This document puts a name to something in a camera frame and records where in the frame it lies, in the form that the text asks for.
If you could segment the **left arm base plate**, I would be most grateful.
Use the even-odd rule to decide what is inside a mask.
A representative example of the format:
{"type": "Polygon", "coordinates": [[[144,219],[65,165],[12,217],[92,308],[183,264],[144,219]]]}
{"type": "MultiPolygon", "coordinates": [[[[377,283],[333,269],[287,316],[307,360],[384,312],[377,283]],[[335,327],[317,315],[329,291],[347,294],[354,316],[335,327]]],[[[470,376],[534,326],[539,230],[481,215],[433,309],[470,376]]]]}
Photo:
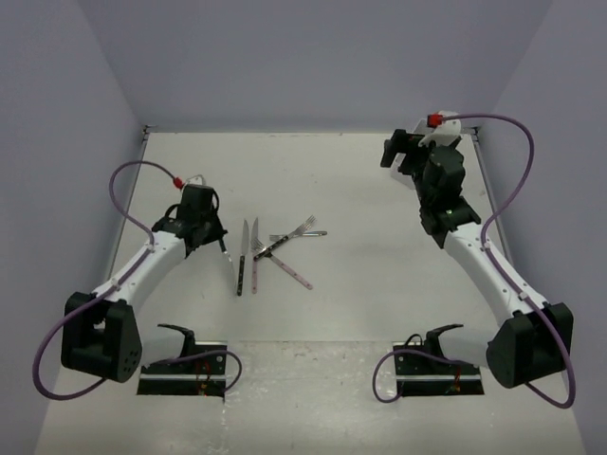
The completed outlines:
{"type": "Polygon", "coordinates": [[[142,367],[137,395],[225,397],[228,386],[225,354],[177,364],[142,367]]]}

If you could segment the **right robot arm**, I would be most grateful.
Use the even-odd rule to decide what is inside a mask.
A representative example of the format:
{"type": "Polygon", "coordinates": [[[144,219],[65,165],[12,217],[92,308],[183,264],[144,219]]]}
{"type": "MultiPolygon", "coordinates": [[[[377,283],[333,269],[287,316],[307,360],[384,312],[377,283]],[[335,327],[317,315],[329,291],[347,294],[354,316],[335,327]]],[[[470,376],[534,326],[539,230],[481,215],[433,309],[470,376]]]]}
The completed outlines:
{"type": "Polygon", "coordinates": [[[466,177],[461,137],[420,135],[397,129],[385,140],[380,165],[397,167],[412,181],[421,226],[466,272],[496,319],[494,333],[461,323],[430,330],[418,347],[425,365],[442,373],[456,363],[483,366],[507,389],[564,372],[570,358],[574,317],[526,282],[489,239],[487,227],[462,194],[466,177]]]}

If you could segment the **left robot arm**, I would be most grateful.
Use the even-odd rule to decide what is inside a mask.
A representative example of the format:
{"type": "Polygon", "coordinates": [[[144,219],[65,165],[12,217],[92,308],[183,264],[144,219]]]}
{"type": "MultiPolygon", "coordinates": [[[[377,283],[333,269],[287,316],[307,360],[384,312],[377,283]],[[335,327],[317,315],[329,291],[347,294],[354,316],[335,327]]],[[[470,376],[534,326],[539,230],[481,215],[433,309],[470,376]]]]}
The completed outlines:
{"type": "Polygon", "coordinates": [[[89,294],[76,292],[64,307],[62,365],[119,383],[139,366],[166,363],[185,373],[197,360],[194,333],[160,323],[157,337],[143,339],[137,313],[156,287],[201,246],[220,242],[227,231],[216,191],[188,184],[179,203],[153,225],[152,237],[108,282],[89,294]]]}

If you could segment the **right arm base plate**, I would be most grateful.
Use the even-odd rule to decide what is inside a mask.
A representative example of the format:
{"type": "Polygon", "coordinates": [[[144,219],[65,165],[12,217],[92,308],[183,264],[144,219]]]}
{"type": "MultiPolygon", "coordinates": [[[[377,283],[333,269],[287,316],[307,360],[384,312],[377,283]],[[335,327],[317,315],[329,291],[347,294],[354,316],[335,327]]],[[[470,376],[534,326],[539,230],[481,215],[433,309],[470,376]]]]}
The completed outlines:
{"type": "Polygon", "coordinates": [[[408,349],[421,351],[419,342],[395,345],[397,393],[401,397],[484,395],[480,369],[474,365],[451,365],[420,355],[400,354],[408,349]]]}

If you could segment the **black handled knife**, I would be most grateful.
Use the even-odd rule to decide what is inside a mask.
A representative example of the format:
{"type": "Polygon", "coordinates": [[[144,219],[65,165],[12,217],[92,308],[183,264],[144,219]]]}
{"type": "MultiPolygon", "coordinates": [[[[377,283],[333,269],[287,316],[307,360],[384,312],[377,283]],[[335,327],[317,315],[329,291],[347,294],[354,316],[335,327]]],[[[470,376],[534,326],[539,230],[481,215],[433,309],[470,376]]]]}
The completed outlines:
{"type": "Polygon", "coordinates": [[[236,282],[236,295],[238,297],[241,297],[243,295],[246,257],[248,255],[248,251],[249,251],[249,225],[248,225],[248,221],[244,220],[243,227],[242,227],[242,238],[241,238],[239,265],[238,265],[238,275],[237,275],[237,282],[236,282]]]}

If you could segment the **green handled knife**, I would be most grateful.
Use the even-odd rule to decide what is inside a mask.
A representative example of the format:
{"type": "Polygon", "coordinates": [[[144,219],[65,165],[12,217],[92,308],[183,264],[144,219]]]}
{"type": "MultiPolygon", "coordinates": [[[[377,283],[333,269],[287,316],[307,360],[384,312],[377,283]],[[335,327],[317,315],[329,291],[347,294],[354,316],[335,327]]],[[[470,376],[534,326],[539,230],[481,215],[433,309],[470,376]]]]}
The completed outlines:
{"type": "Polygon", "coordinates": [[[235,294],[236,289],[237,289],[237,277],[236,277],[236,271],[234,268],[234,262],[228,251],[225,240],[220,239],[218,241],[218,244],[219,244],[220,250],[222,252],[223,258],[224,258],[225,269],[227,270],[227,276],[229,278],[230,290],[232,291],[233,294],[235,294]]]}

